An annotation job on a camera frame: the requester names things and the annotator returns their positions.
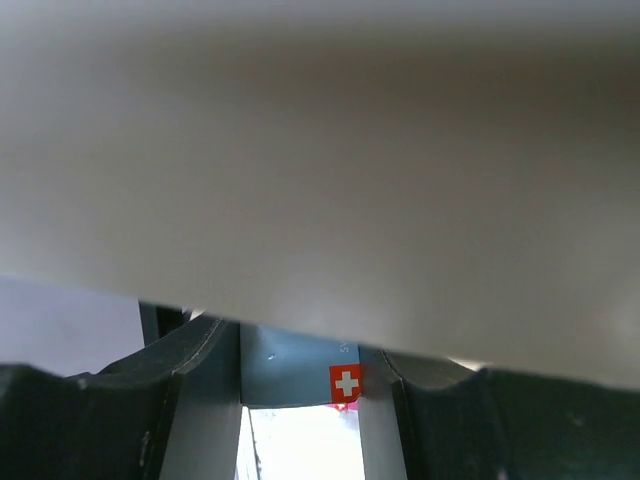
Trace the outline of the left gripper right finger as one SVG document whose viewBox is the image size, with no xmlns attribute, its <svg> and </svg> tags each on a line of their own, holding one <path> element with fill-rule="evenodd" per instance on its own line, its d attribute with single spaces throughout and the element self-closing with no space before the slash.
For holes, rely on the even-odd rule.
<svg viewBox="0 0 640 480">
<path fill-rule="evenodd" d="M 636 479 L 639 393 L 360 350 L 368 479 Z"/>
</svg>

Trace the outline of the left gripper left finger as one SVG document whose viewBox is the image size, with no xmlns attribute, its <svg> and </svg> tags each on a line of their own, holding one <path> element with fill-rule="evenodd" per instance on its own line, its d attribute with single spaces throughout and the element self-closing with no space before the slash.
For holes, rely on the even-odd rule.
<svg viewBox="0 0 640 480">
<path fill-rule="evenodd" d="M 2 478 L 234 478 L 239 345 L 203 315 L 96 374 L 2 365 Z"/>
</svg>

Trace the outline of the light blue toothpaste box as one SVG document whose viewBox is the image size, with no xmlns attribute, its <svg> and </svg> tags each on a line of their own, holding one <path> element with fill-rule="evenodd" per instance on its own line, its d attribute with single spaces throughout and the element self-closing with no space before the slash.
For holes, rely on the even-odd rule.
<svg viewBox="0 0 640 480">
<path fill-rule="evenodd" d="M 242 325 L 240 363 L 241 399 L 249 408 L 349 404 L 362 393 L 355 343 Z"/>
</svg>

